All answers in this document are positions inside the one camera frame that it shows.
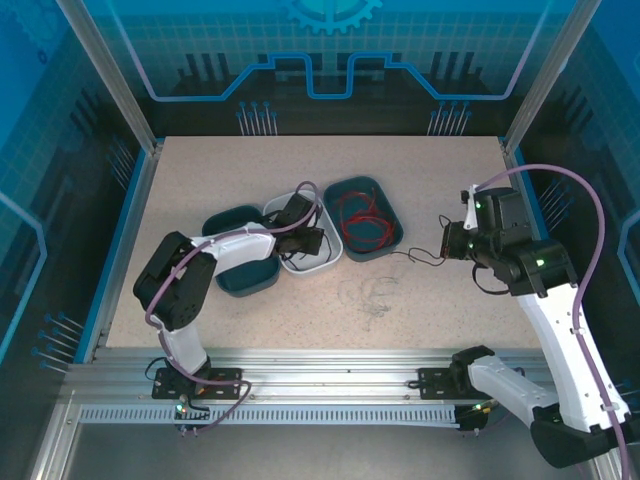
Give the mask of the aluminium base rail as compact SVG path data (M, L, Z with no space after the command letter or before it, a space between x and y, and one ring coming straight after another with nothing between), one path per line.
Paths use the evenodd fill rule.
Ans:
M414 404L407 388L420 368L445 368L451 349L211 348L216 367L236 367L252 384L248 404ZM71 365L60 399L77 404L151 403L146 366L157 348L101 348L89 364Z

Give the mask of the aluminium frame post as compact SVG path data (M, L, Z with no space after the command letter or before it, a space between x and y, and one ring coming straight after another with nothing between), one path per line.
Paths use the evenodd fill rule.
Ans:
M84 0L55 0L85 53L114 100L142 150L153 155L158 149L149 123L151 96L142 80L124 74L122 67L133 67L138 57L114 9L113 0L99 0L98 12Z
M582 35L598 10L602 0L576 0L554 44L536 75L532 86L518 109L502 141L505 163L515 163L515 151L532 125L536 115L563 72Z

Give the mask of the teal plastic bin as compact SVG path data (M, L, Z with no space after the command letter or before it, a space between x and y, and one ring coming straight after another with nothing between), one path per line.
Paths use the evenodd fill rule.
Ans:
M356 176L333 183L323 200L351 260L367 262L389 255L403 240L400 220L373 178Z
M253 205L241 205L209 217L203 224L203 236L216 235L237 229L248 222L257 223L261 211ZM235 298L265 290L276 283L280 274L280 261L270 257L261 261L244 263L215 277L217 286Z

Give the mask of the small black electronics board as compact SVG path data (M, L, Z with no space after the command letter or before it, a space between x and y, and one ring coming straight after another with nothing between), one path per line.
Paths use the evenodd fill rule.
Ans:
M460 432L476 432L484 429L490 413L499 406L495 399L484 400L473 405L457 405L454 408L455 423Z
M207 407L195 406L192 403L179 403L175 406L173 424L181 436L193 433L210 420L211 411Z

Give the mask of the grey metal sheet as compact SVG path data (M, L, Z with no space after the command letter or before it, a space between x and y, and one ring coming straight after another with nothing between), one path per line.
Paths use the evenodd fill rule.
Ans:
M549 466L513 420L479 436L419 427L88 425L65 480L591 480Z

